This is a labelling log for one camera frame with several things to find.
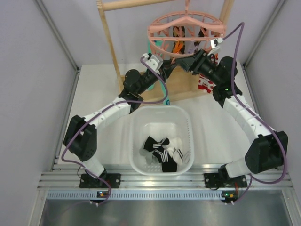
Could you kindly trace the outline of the pink round clip hanger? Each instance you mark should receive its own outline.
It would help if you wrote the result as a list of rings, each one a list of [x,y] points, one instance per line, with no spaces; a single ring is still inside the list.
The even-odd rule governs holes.
[[[185,1],[185,10],[172,12],[155,19],[147,27],[148,42],[163,59],[187,57],[199,50],[209,52],[210,40],[223,38],[226,25],[208,13],[189,10],[190,1]],[[163,41],[161,47],[155,41]]]

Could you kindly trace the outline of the black sock white stripes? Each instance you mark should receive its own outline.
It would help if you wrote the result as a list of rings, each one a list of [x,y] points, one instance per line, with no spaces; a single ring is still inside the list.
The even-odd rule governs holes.
[[[146,139],[143,148],[149,152],[152,152],[154,150],[163,151],[164,146],[167,146],[170,144],[170,140],[168,138],[164,138],[161,141],[156,141],[154,138],[148,136]]]

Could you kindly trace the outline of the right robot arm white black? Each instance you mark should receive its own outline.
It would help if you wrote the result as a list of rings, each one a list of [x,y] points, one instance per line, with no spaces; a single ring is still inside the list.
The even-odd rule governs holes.
[[[203,75],[213,84],[213,97],[247,136],[250,147],[239,160],[222,165],[220,183],[232,186],[237,177],[258,174],[280,166],[286,167],[288,136],[284,131],[276,132],[251,108],[242,91],[235,84],[237,63],[229,56],[216,64],[204,50],[176,59],[175,63],[192,75]]]

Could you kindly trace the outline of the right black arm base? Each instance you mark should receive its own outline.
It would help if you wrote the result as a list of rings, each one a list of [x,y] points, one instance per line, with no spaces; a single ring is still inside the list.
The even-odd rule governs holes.
[[[245,176],[235,178],[222,178],[218,173],[204,173],[205,187],[211,190],[219,188],[247,188]]]

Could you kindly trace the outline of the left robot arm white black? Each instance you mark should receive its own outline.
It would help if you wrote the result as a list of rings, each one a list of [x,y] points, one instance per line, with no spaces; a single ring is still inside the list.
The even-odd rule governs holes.
[[[146,71],[127,71],[121,93],[110,104],[84,117],[75,115],[69,122],[63,140],[64,151],[71,152],[79,159],[77,164],[85,169],[90,176],[90,182],[96,187],[106,183],[106,169],[95,157],[97,131],[145,104],[141,94],[157,81],[165,84],[176,67],[172,60],[162,60],[156,55],[141,57],[141,63],[146,67]]]

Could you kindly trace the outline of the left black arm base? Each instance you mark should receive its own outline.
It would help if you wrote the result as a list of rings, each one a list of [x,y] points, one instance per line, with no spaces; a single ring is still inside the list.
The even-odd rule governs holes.
[[[121,174],[108,173],[104,180],[110,185],[111,188],[119,188],[121,182]],[[108,186],[89,174],[82,174],[80,177],[79,188],[108,188]]]

